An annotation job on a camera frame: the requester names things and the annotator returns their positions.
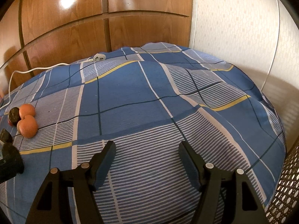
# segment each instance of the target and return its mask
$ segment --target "yellow stripe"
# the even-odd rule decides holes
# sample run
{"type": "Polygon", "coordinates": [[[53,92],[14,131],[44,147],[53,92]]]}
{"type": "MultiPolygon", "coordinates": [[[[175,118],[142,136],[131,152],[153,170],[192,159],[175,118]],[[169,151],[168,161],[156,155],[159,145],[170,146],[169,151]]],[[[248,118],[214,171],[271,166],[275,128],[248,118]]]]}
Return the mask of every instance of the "yellow stripe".
{"type": "MultiPolygon", "coordinates": [[[[53,150],[71,147],[71,146],[72,146],[72,142],[67,142],[67,143],[63,143],[63,144],[59,144],[59,145],[54,145],[53,150]]],[[[39,153],[39,152],[47,152],[47,151],[51,151],[51,147],[43,147],[43,148],[39,148],[39,149],[21,151],[20,154],[26,155],[26,154],[31,154],[31,153],[39,153]]]]}
{"type": "Polygon", "coordinates": [[[240,103],[240,102],[242,102],[242,101],[244,101],[244,100],[246,100],[248,98],[250,98],[249,95],[244,95],[243,97],[241,97],[239,99],[236,99],[235,101],[232,101],[232,102],[230,102],[227,105],[223,105],[223,106],[221,106],[219,108],[215,108],[215,109],[212,109],[212,110],[214,110],[214,111],[225,110],[225,109],[228,109],[228,108],[230,108],[230,107],[232,107],[232,106],[234,106],[234,105],[236,105],[236,104],[238,104],[238,103],[240,103]]]}
{"type": "Polygon", "coordinates": [[[91,80],[85,82],[85,84],[91,83],[91,82],[97,80],[98,78],[102,78],[102,77],[104,77],[104,76],[107,76],[107,75],[110,74],[111,72],[114,72],[114,71],[116,71],[117,69],[119,69],[119,68],[121,68],[121,67],[123,67],[123,66],[125,66],[125,65],[128,65],[128,64],[130,64],[130,63],[132,63],[132,62],[136,62],[136,61],[137,61],[137,60],[131,60],[131,61],[127,61],[127,62],[125,62],[125,63],[122,63],[122,64],[120,64],[120,65],[118,65],[118,66],[116,66],[116,67],[110,69],[109,71],[105,72],[104,74],[102,74],[102,75],[100,75],[100,76],[98,76],[98,77],[96,77],[96,78],[93,78],[93,79],[91,79],[91,80]]]}
{"type": "Polygon", "coordinates": [[[228,69],[212,69],[211,71],[230,71],[233,67],[234,67],[234,66],[231,65],[231,67],[228,68],[228,69]]]}

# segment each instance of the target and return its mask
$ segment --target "white power cord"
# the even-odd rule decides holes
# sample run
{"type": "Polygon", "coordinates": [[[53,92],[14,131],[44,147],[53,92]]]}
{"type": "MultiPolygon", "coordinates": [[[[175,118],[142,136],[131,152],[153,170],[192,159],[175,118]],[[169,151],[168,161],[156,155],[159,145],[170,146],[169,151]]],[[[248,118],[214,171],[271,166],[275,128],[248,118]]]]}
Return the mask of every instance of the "white power cord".
{"type": "Polygon", "coordinates": [[[56,65],[53,65],[53,66],[50,66],[50,67],[37,67],[37,68],[34,68],[34,69],[31,69],[31,70],[29,70],[29,71],[14,71],[12,74],[11,74],[11,77],[10,77],[10,80],[9,80],[9,85],[8,85],[8,97],[9,97],[9,102],[7,103],[7,104],[5,104],[5,105],[3,105],[1,108],[0,108],[0,110],[1,109],[3,109],[4,107],[6,107],[7,105],[9,105],[10,104],[10,85],[11,85],[11,80],[12,80],[12,78],[13,78],[13,75],[14,75],[14,73],[21,73],[21,74],[26,74],[26,73],[29,73],[29,72],[31,72],[31,71],[34,71],[34,70],[47,70],[47,69],[51,69],[51,68],[54,68],[54,67],[56,67],[56,66],[68,66],[69,64],[66,64],[66,63],[59,63],[59,64],[56,64],[56,65]]]}
{"type": "MultiPolygon", "coordinates": [[[[84,61],[81,61],[81,63],[83,62],[94,62],[94,61],[102,61],[102,60],[105,60],[106,59],[106,56],[104,54],[95,54],[95,56],[92,58],[92,59],[86,59],[84,61]]],[[[34,70],[47,70],[47,69],[52,69],[54,67],[57,67],[57,66],[69,66],[70,64],[66,64],[66,63],[59,63],[59,64],[56,64],[56,65],[53,65],[53,66],[49,66],[49,67],[36,67],[34,69],[31,69],[29,71],[14,71],[12,74],[11,74],[11,77],[10,77],[10,80],[9,80],[9,85],[8,85],[8,97],[9,97],[9,102],[5,105],[3,105],[1,109],[3,109],[4,107],[6,107],[7,105],[10,104],[10,85],[11,85],[11,80],[13,78],[13,75],[15,72],[17,73],[21,73],[21,74],[26,74],[26,73],[29,73],[31,71],[34,71],[34,70]]]]}

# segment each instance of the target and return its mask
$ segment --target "blue plaid bedsheet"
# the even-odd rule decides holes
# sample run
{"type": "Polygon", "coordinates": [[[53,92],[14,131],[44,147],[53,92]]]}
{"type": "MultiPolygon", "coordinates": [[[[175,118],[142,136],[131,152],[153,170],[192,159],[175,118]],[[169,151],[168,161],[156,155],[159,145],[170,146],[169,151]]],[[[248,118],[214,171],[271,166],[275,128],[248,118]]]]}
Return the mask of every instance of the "blue plaid bedsheet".
{"type": "MultiPolygon", "coordinates": [[[[14,136],[25,165],[22,175],[0,185],[0,207],[12,223],[25,223],[51,168],[76,168],[108,140],[117,154],[94,194],[105,223],[190,222],[200,194],[180,161],[182,140],[206,162],[244,169],[267,208],[281,174],[285,136],[275,109],[246,74],[168,43],[104,54],[101,62],[80,60],[40,73],[15,89],[12,103],[0,111],[0,129],[14,136]],[[9,110],[24,103],[36,109],[39,130],[32,139],[7,123],[9,110]]],[[[69,197],[80,223],[74,194],[69,197]]],[[[222,210],[220,198],[215,223],[222,210]]]]}

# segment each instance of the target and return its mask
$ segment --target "striped fabric pattern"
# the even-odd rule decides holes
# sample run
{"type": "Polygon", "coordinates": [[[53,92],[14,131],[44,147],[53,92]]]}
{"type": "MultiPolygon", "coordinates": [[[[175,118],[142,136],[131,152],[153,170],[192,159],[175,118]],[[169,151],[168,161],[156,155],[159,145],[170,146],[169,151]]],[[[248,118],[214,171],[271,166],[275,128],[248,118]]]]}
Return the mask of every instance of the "striped fabric pattern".
{"type": "MultiPolygon", "coordinates": [[[[285,156],[282,123],[267,98],[238,68],[186,47],[148,43],[93,55],[44,71],[12,93],[0,129],[14,137],[25,170],[0,185],[0,206],[24,224],[49,170],[76,168],[109,140],[116,156],[95,193],[104,223],[190,223],[200,193],[178,154],[188,141],[206,162],[242,168],[267,208],[285,156]],[[38,132],[26,139],[7,122],[10,108],[30,103],[38,132]]],[[[5,96],[2,104],[8,102],[5,96]]],[[[74,223],[76,202],[70,194],[74,223]]],[[[219,196],[214,223],[224,202],[219,196]]]]}

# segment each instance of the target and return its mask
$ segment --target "wicker chair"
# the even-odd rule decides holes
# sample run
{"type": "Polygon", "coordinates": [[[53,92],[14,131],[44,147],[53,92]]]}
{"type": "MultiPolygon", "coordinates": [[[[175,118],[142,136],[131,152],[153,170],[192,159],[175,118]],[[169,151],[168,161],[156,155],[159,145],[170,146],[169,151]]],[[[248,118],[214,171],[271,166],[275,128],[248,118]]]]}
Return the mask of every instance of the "wicker chair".
{"type": "Polygon", "coordinates": [[[280,180],[266,211],[269,223],[299,223],[299,141],[285,158],[280,180]]]}

